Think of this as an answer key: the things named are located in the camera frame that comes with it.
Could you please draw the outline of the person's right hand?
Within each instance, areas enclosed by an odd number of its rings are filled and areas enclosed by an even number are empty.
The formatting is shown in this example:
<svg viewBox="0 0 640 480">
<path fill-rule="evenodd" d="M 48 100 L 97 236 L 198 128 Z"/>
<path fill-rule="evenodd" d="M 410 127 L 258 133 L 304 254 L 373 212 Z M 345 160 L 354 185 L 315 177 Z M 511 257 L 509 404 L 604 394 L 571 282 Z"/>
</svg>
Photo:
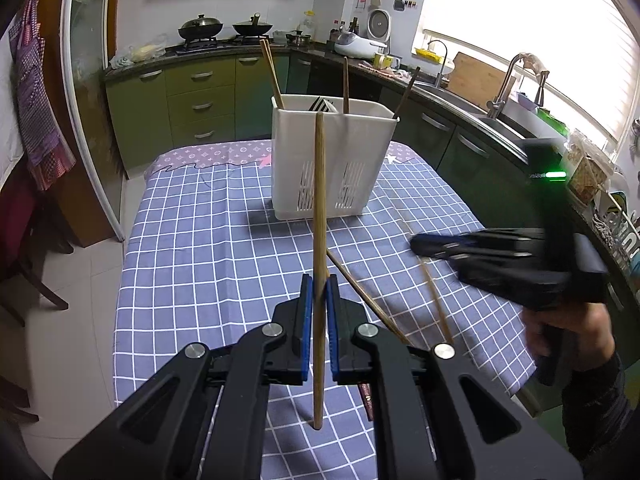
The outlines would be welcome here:
<svg viewBox="0 0 640 480">
<path fill-rule="evenodd" d="M 534 358 L 550 356 L 551 347 L 542 334 L 546 326 L 567 330 L 576 341 L 574 367 L 592 370 L 612 359 L 615 340 L 605 304 L 566 304 L 552 311 L 524 309 L 527 349 Z"/>
</svg>

